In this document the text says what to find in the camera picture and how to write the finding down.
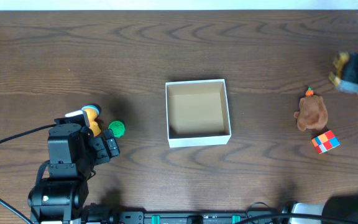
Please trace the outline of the colourful puzzle cube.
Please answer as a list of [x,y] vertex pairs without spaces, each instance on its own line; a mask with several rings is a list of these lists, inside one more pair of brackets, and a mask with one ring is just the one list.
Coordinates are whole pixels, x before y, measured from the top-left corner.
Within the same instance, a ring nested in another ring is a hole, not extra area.
[[316,152],[322,154],[340,145],[338,138],[329,130],[311,140]]

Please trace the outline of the yellow grey toy dump truck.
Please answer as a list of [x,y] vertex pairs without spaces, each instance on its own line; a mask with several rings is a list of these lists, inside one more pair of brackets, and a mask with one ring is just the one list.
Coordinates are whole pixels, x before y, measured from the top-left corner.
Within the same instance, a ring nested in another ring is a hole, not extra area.
[[355,71],[355,54],[339,52],[333,60],[334,70],[328,78],[335,89],[344,93],[358,95],[358,77]]

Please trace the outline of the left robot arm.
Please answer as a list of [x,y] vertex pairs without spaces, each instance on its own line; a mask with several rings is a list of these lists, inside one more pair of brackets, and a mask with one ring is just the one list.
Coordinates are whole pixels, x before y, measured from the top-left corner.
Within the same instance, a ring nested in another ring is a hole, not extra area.
[[37,177],[29,193],[30,220],[34,223],[71,223],[81,218],[94,167],[120,154],[114,133],[98,137],[75,123],[58,124],[49,131],[49,177]]

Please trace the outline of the brown plush bear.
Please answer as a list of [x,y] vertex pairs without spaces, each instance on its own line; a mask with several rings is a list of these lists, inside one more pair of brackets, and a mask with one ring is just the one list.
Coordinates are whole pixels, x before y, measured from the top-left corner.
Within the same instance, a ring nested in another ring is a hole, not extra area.
[[321,130],[328,122],[328,111],[322,96],[314,94],[311,88],[305,92],[298,104],[299,110],[295,111],[293,117],[300,131],[307,129]]

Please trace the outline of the yellow rubber duck blue cap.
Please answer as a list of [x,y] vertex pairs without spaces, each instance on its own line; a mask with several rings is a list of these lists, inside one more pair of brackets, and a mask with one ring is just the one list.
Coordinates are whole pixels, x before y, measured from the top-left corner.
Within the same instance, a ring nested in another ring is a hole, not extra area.
[[93,136],[96,137],[101,134],[101,128],[99,124],[96,122],[96,118],[99,116],[99,109],[94,105],[86,105],[81,109],[85,112],[87,117],[87,127],[90,128],[93,132]]

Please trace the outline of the green ribbed plastic disc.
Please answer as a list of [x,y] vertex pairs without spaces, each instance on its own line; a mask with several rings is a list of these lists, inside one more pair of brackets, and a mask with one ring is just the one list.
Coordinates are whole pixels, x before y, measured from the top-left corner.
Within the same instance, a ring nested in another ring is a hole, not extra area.
[[121,138],[125,134],[126,127],[122,121],[113,121],[108,128],[113,132],[115,138]]

